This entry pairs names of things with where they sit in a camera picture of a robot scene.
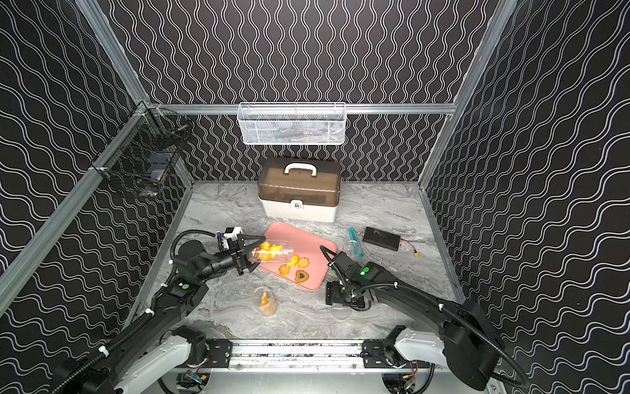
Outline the orange swirl cookie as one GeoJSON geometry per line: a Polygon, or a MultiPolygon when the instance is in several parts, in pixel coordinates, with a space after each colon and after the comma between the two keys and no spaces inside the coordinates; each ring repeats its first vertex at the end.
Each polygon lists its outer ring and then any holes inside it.
{"type": "Polygon", "coordinates": [[[290,273],[290,267],[286,264],[283,264],[280,268],[279,268],[279,274],[282,276],[286,276],[290,273]]]}

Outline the brown heart cookie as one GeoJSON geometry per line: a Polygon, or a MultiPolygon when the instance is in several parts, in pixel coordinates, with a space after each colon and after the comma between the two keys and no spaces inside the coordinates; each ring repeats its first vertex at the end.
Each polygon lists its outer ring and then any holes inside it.
{"type": "Polygon", "coordinates": [[[306,271],[299,269],[295,272],[295,281],[297,283],[306,282],[308,281],[308,279],[309,279],[309,274],[306,271]]]}

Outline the clear cookie jar handled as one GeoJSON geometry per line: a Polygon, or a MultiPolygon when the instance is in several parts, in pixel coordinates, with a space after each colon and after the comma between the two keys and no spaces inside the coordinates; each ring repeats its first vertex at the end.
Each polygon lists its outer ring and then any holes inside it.
{"type": "Polygon", "coordinates": [[[359,241],[346,241],[342,250],[350,259],[354,261],[361,260],[365,257],[364,249],[359,241]]]}

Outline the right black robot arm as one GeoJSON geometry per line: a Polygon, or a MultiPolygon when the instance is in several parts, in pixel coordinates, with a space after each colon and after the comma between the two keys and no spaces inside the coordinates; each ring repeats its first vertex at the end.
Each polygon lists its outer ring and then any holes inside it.
{"type": "Polygon", "coordinates": [[[326,246],[320,251],[337,277],[336,282],[326,284],[328,305],[366,312],[377,302],[426,323],[442,345],[444,365],[472,389],[481,391],[492,379],[517,388],[530,387],[523,368],[507,354],[478,304],[445,300],[403,282],[379,264],[361,265],[326,246]]]}

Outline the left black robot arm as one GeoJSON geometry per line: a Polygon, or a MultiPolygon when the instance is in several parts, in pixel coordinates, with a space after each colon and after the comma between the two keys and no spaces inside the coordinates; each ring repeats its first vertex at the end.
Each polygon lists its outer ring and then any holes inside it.
{"type": "Polygon", "coordinates": [[[203,300],[209,280],[231,269],[253,272],[257,266],[249,256],[266,238],[216,235],[219,251],[211,254],[200,241],[182,241],[191,235],[184,231],[172,241],[172,272],[150,307],[96,351],[60,364],[51,379],[52,393],[141,393],[177,366],[197,368],[208,361],[205,334],[179,323],[203,300]]]}

